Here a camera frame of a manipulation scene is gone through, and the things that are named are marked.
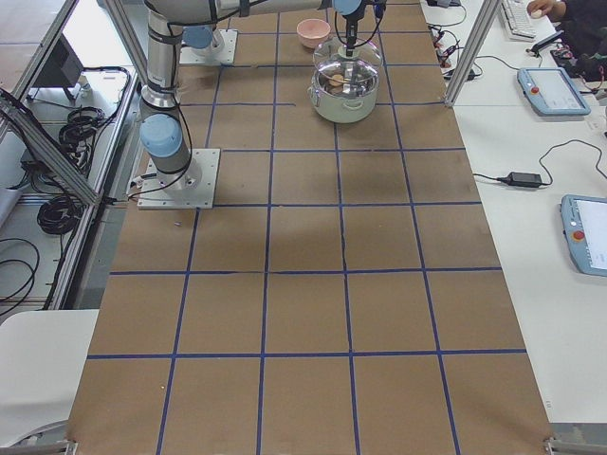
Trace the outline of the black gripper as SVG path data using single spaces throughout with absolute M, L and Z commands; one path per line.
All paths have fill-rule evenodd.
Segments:
M 348 14 L 344 17 L 346 21 L 345 30 L 345 56 L 352 58 L 354 56 L 355 44 L 358 38 L 358 22 L 359 18 L 356 13 Z

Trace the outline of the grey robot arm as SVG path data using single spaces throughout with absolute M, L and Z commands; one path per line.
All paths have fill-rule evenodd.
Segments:
M 142 88 L 148 111 L 140 140 L 159 176 L 184 178 L 193 170 L 193 151 L 179 119 L 178 68 L 181 51 L 188 48 L 204 65 L 231 64 L 237 32 L 218 23 L 300 10 L 332 9 L 345 21 L 344 32 L 328 39 L 317 32 L 312 38 L 316 71 L 309 90 L 317 112 L 335 123 L 353 123 L 367 117 L 377 98 L 377 66 L 364 57 L 375 52 L 369 39 L 358 37 L 359 21 L 367 9 L 382 19 L 382 1 L 149 1 L 148 60 Z

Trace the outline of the person hand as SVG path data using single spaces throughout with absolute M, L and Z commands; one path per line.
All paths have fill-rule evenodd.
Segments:
M 548 15 L 554 5 L 554 0 L 532 0 L 527 4 L 526 11 L 531 17 L 542 17 Z

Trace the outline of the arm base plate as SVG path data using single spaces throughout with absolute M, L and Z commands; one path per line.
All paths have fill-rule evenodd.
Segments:
M 185 27 L 179 62 L 185 65 L 233 65 L 237 38 L 236 29 Z
M 211 209 L 219 169 L 219 149 L 194 149 L 189 169 L 168 189 L 178 174 L 159 173 L 151 158 L 147 173 L 153 176 L 143 180 L 138 190 L 139 209 Z

